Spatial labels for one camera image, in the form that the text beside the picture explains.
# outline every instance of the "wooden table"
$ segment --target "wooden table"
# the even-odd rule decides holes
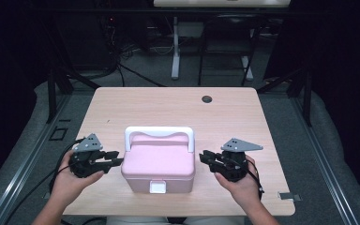
[[[202,101],[203,96],[213,100]],[[196,175],[187,194],[133,193],[121,174],[111,168],[87,187],[66,215],[101,216],[240,216],[245,213],[231,194],[199,160],[204,150],[221,152],[235,137],[263,146],[247,152],[255,158],[265,193],[262,203],[275,216],[294,213],[293,202],[282,201],[288,192],[278,154],[256,91],[252,88],[217,87],[102,87],[83,120],[78,138],[96,133],[104,151],[125,152],[124,131],[129,126],[186,126],[195,132]]]

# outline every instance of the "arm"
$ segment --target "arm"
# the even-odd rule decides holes
[[[64,155],[59,170],[65,169],[57,174],[51,198],[35,218],[34,225],[60,224],[61,216],[66,207],[74,202],[86,187],[95,183],[104,174],[101,171],[86,178],[78,178],[68,168],[68,162],[72,154],[73,151],[71,150]]]
[[[249,156],[247,156],[247,160],[254,163],[254,159]],[[254,168],[250,163],[249,170],[254,172]],[[228,181],[218,172],[215,172],[215,177],[224,188],[230,191],[233,199],[242,207],[253,224],[278,224],[276,219],[267,211],[260,201],[258,187],[250,175],[247,175],[235,183]]]

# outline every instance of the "white handle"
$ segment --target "white handle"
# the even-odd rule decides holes
[[[194,131],[190,127],[128,127],[125,129],[125,150],[130,151],[132,133],[144,133],[153,137],[166,137],[174,133],[185,133],[188,136],[188,151],[194,152]]]

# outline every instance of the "pink lunch box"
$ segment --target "pink lunch box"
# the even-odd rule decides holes
[[[128,127],[122,175],[134,192],[189,193],[194,142],[190,127]]]

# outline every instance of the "black wire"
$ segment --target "black wire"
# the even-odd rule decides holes
[[[65,168],[63,168],[62,170],[58,171],[58,169],[60,168],[61,165],[61,161],[63,160],[64,154],[71,149],[72,145],[74,145],[75,143],[80,143],[81,141],[83,141],[83,139],[79,139],[76,140],[74,143],[70,144],[69,146],[66,147],[65,151],[62,153],[62,155],[60,156],[59,160],[57,161],[56,167],[54,168],[54,170],[52,170],[51,172],[49,172],[49,174],[47,174],[45,177],[43,177],[42,180],[40,180],[36,186],[34,186],[23,198],[22,200],[16,205],[16,207],[11,211],[10,215],[7,217],[5,224],[8,224],[8,222],[10,221],[10,219],[13,217],[14,213],[20,208],[20,206],[25,202],[25,200],[44,182],[46,181],[49,176],[51,176],[52,174],[54,174],[53,178],[55,180],[55,177],[57,176],[57,174],[59,174],[61,171],[63,171]],[[52,193],[52,188],[53,188],[53,184],[54,184],[54,180],[51,180],[50,183],[50,193]]]
[[[125,78],[124,78],[124,74],[122,73],[121,67],[118,67],[118,71],[119,71],[119,74],[121,74],[122,86],[124,87],[125,86]]]
[[[231,158],[228,158],[228,160],[229,160],[230,162],[232,162],[233,164],[239,166],[240,168],[243,168],[243,166],[242,166],[241,164],[239,164],[237,161],[235,161],[235,160],[233,160],[233,159],[231,159]],[[257,167],[256,167],[256,165],[255,165],[253,162],[251,162],[251,161],[248,160],[248,159],[247,159],[247,162],[249,162],[250,164],[252,164],[252,165],[253,165],[253,168],[254,168],[255,171],[256,171],[256,175],[255,175],[255,174],[253,174],[253,172],[251,172],[251,171],[249,170],[249,168],[245,168],[245,170],[247,171],[247,174],[249,174],[249,175],[253,178],[253,180],[255,180],[255,182],[256,182],[256,184],[257,184],[257,186],[258,186],[258,189],[259,189],[259,199],[262,199],[262,195],[263,195],[263,193],[264,193],[264,190],[263,190],[262,184],[260,183],[259,172],[258,172],[258,170],[257,170]]]
[[[65,168],[61,169],[57,174],[59,174],[64,169],[74,165],[75,163],[72,163],[71,165],[66,166]],[[42,180],[40,180],[23,198],[22,200],[16,205],[16,207],[11,211],[10,215],[8,216],[7,220],[5,221],[5,224],[8,224],[10,219],[13,217],[14,213],[20,208],[20,206],[25,202],[25,200],[45,181],[55,172],[55,169],[49,172],[45,177],[43,177]]]
[[[94,218],[90,218],[90,219],[87,219],[82,225],[86,225],[90,222],[93,222],[93,221],[104,221],[106,222],[107,221],[107,218],[106,217],[94,217]]]
[[[156,86],[165,87],[165,85],[162,85],[162,84],[160,84],[160,83],[158,83],[158,82],[154,82],[153,80],[151,80],[151,79],[149,79],[149,78],[147,78],[147,77],[144,77],[142,74],[140,74],[140,73],[138,73],[138,72],[136,72],[136,71],[134,71],[134,70],[132,70],[132,69],[130,69],[130,68],[128,68],[128,67],[125,67],[124,65],[122,65],[122,64],[119,63],[119,62],[118,62],[118,65],[119,65],[121,68],[124,68],[124,69],[126,69],[127,71],[130,71],[130,72],[136,74],[137,76],[145,79],[146,81],[155,84]]]
[[[53,186],[54,186],[54,181],[55,181],[55,178],[56,178],[56,176],[57,176],[57,174],[58,174],[57,171],[58,171],[58,169],[60,168],[61,161],[63,160],[64,155],[66,154],[67,151],[69,151],[69,150],[72,148],[72,146],[73,146],[74,144],[76,144],[76,143],[81,143],[83,140],[84,140],[84,138],[74,141],[73,143],[69,144],[69,145],[64,149],[64,151],[61,153],[61,156],[60,156],[60,158],[57,160],[56,166],[55,166],[55,168],[54,168],[53,178],[52,178],[51,182],[49,183],[49,193],[52,193]]]

